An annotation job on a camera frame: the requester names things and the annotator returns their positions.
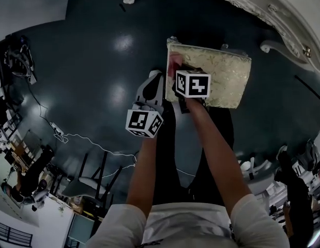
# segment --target box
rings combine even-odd
[[[162,123],[157,111],[128,110],[125,128],[135,136],[154,138]]]
[[[176,91],[188,98],[207,98],[211,76],[204,71],[176,71]]]

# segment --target person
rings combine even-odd
[[[48,197],[48,190],[42,192],[42,196],[38,199],[35,199],[34,204],[32,205],[32,211],[36,212],[38,209],[42,209],[45,205],[45,199]]]
[[[287,146],[280,147],[276,159],[281,170],[275,175],[275,181],[287,186],[287,200],[283,206],[285,229],[291,248],[307,247],[314,232],[313,212],[309,190],[304,181],[292,168],[287,154]]]
[[[86,246],[289,247],[284,231],[244,182],[232,151],[229,110],[212,107],[208,113],[188,98],[186,104],[203,145],[191,185],[184,189],[179,183],[175,115],[164,100],[164,123],[157,137],[142,142],[126,203],[110,207]]]
[[[4,182],[1,185],[2,190],[16,202],[23,203],[23,201],[31,197],[32,193],[38,188],[40,173],[53,157],[54,151],[49,145],[42,147],[40,157],[31,165],[25,176],[22,175],[21,169],[18,168],[17,184],[11,187]]]

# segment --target chair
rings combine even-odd
[[[247,182],[249,189],[256,196],[257,200],[264,205],[266,211],[270,208],[267,188],[271,185],[273,179],[274,175],[271,173],[262,179],[252,179]]]
[[[78,179],[71,181],[68,184],[68,186],[63,190],[62,195],[65,197],[88,196],[98,201],[101,201],[103,203],[106,203],[106,199],[108,194],[110,193],[110,189],[112,188],[114,182],[116,181],[119,173],[122,171],[122,167],[120,166],[120,168],[116,172],[110,184],[107,184],[105,187],[101,185],[107,154],[108,152],[105,151],[103,155],[101,167],[99,167],[95,171],[95,173],[92,175],[92,177],[89,178],[89,177],[82,177],[85,163],[88,157],[88,154],[86,153],[84,156],[81,170],[78,175]],[[99,171],[100,171],[99,178],[95,179]]]

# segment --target shoe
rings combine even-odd
[[[273,178],[276,182],[281,182],[283,178],[283,172],[281,170],[277,170],[275,177]]]
[[[276,160],[278,160],[278,156],[284,151],[287,151],[287,145],[286,144],[284,144],[282,147],[279,148],[279,150],[277,152],[277,155],[276,155]]]

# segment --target dark floor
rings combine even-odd
[[[127,109],[138,86],[150,70],[166,68],[166,38],[175,35],[184,44],[218,49],[223,42],[245,50],[252,69],[239,108],[232,110],[234,150],[242,160],[251,152],[272,159],[278,147],[299,145],[320,131],[320,101],[294,75],[320,94],[320,77],[304,71],[275,51],[265,54],[265,39],[281,41],[276,31],[258,18],[222,0],[69,0],[65,21],[23,30],[31,41],[38,82],[32,91],[48,107],[46,117],[65,133],[78,133],[111,151],[135,153],[140,138],[125,130]],[[103,152],[86,140],[70,137],[57,142],[52,129],[39,117],[39,106],[17,79],[23,93],[21,131],[32,129],[57,147],[53,163],[77,175],[89,152],[85,176],[100,165]],[[200,145],[188,116],[181,119],[176,135],[177,167],[195,173]],[[105,174],[132,157],[109,156]],[[125,200],[133,168],[123,170],[114,185],[115,202]],[[180,173],[183,185],[191,176]]]

